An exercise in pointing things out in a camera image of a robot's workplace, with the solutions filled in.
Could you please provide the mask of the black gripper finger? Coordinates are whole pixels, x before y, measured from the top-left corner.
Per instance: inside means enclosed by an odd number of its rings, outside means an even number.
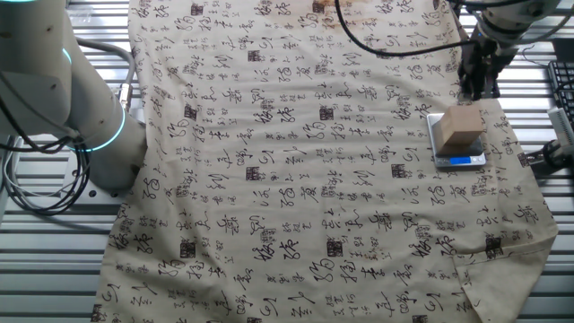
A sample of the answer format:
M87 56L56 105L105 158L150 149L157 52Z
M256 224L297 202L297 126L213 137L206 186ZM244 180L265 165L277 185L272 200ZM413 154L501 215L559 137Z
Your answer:
M500 87L497 81L497 75L487 74L484 77L481 91L482 99L498 99L500 97Z
M479 93L477 92L476 80L473 74L466 71L459 73L460 94L459 99L464 101L479 100Z

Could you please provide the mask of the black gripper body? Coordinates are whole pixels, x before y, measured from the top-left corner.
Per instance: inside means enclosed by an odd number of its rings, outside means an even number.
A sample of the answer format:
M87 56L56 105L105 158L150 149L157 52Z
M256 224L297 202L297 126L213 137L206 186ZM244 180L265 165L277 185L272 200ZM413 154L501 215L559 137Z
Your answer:
M504 57L497 54L499 44L491 39L473 39L470 45L462 49L462 62L458 69L458 76L477 76L480 71L496 78L506 66Z

